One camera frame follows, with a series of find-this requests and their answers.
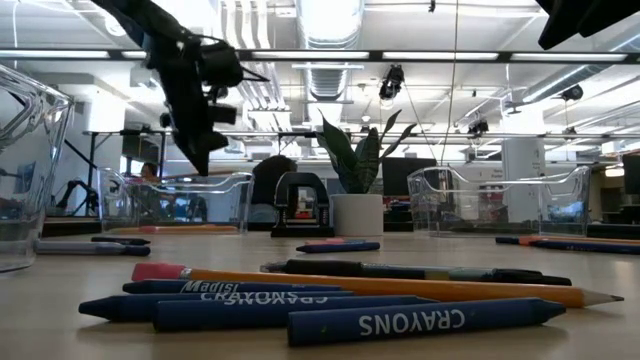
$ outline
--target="ceiling light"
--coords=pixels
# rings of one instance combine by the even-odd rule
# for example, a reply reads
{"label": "ceiling light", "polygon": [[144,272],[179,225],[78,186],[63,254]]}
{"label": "ceiling light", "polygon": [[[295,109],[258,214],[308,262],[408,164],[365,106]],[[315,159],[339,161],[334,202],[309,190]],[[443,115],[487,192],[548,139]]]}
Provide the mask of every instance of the ceiling light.
{"label": "ceiling light", "polygon": [[109,53],[96,50],[0,50],[0,58],[108,59]]}
{"label": "ceiling light", "polygon": [[393,109],[393,99],[380,99],[380,109],[382,110]]}
{"label": "ceiling light", "polygon": [[364,70],[364,65],[354,64],[293,64],[292,69],[295,70]]}
{"label": "ceiling light", "polygon": [[124,56],[127,59],[144,60],[147,57],[147,53],[144,51],[123,51],[122,56]]}
{"label": "ceiling light", "polygon": [[606,169],[604,171],[604,175],[606,177],[620,177],[620,176],[624,176],[624,169],[623,168],[614,168],[614,169]]}
{"label": "ceiling light", "polygon": [[384,52],[382,58],[386,60],[495,60],[498,53],[481,52]]}
{"label": "ceiling light", "polygon": [[327,50],[309,50],[309,51],[254,51],[254,59],[367,59],[369,52],[367,51],[327,51]]}
{"label": "ceiling light", "polygon": [[589,53],[516,53],[511,55],[513,61],[622,61],[627,54],[589,54]]}

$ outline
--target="cable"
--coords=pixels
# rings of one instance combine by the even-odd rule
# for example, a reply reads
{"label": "cable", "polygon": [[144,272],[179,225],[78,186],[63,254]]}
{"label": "cable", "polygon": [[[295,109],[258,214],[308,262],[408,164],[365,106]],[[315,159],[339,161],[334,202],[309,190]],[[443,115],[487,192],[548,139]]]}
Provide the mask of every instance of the cable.
{"label": "cable", "polygon": [[[13,22],[13,47],[18,48],[18,22],[16,19],[16,12],[18,10],[18,5],[21,4],[21,0],[18,0],[15,4],[13,4],[13,10],[11,12],[11,20]],[[18,70],[18,60],[13,60],[13,68]]]}
{"label": "cable", "polygon": [[406,81],[404,81],[403,83],[404,83],[404,88],[407,91],[407,96],[409,97],[409,103],[411,103],[411,109],[413,110],[413,114],[415,115],[416,120],[418,121],[418,126],[420,126],[420,131],[422,132],[422,135],[426,140],[427,146],[429,147],[429,151],[431,151],[431,156],[433,156],[434,160],[438,161],[436,154],[433,152],[433,148],[431,147],[431,144],[429,144],[429,138],[427,137],[427,133],[424,131],[424,127],[422,126],[422,121],[420,121],[420,117],[418,116],[416,107],[413,105],[413,99],[411,98],[411,93],[409,92],[409,85],[407,85]]}
{"label": "cable", "polygon": [[453,113],[453,90],[456,82],[456,60],[458,53],[458,20],[460,18],[460,0],[456,0],[456,21],[453,35],[453,71],[451,74],[451,101],[449,101],[449,121],[447,124],[447,132],[444,134],[444,143],[442,144],[442,154],[440,156],[440,166],[444,162],[444,150],[447,148],[447,140],[449,138],[449,130],[451,130],[451,115]]}

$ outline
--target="pencil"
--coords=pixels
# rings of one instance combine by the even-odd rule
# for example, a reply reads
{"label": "pencil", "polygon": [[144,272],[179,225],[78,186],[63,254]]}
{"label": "pencil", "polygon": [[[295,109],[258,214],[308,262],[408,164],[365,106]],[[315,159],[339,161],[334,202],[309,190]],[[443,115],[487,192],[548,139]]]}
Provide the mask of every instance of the pencil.
{"label": "pencil", "polygon": [[335,276],[226,272],[189,269],[182,265],[139,263],[132,279],[186,279],[209,281],[270,282],[338,285],[356,295],[416,295],[443,302],[538,297],[566,307],[622,301],[624,298],[571,286],[496,284],[459,281],[372,279]]}

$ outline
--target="marker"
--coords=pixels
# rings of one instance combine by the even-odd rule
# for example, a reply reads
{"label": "marker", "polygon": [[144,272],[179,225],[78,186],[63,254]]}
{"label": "marker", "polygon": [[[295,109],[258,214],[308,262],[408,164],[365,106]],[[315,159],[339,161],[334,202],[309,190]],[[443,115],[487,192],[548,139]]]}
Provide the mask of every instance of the marker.
{"label": "marker", "polygon": [[348,252],[348,251],[370,251],[380,249],[380,243],[377,242],[345,242],[332,244],[304,245],[296,248],[307,254],[318,254],[328,252]]}
{"label": "marker", "polygon": [[147,256],[151,249],[146,246],[130,246],[118,243],[38,241],[38,255],[131,255]]}
{"label": "marker", "polygon": [[151,241],[139,238],[116,238],[106,236],[94,236],[91,242],[114,242],[122,245],[144,246],[151,244]]}
{"label": "marker", "polygon": [[262,272],[351,276],[367,278],[475,281],[515,284],[542,284],[571,286],[571,280],[546,276],[539,271],[522,269],[464,268],[446,266],[398,266],[365,264],[341,260],[298,260],[268,263]]}
{"label": "marker", "polygon": [[529,246],[553,250],[587,251],[607,254],[640,255],[640,246],[623,244],[605,244],[577,241],[547,241],[539,240],[529,243]]}

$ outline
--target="clear plastic container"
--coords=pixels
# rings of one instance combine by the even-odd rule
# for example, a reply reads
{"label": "clear plastic container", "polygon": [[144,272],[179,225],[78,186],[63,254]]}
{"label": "clear plastic container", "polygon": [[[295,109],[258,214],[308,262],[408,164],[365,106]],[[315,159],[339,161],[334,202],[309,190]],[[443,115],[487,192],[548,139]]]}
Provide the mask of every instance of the clear plastic container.
{"label": "clear plastic container", "polygon": [[407,178],[414,231],[586,236],[590,175],[582,166],[539,178],[474,181],[450,167],[422,169]]}
{"label": "clear plastic container", "polygon": [[247,231],[253,176],[234,173],[219,178],[181,178],[149,183],[124,178],[111,169],[98,176],[103,231],[177,225],[215,225],[224,232]]}
{"label": "clear plastic container", "polygon": [[28,267],[44,224],[72,100],[0,65],[0,272]]}

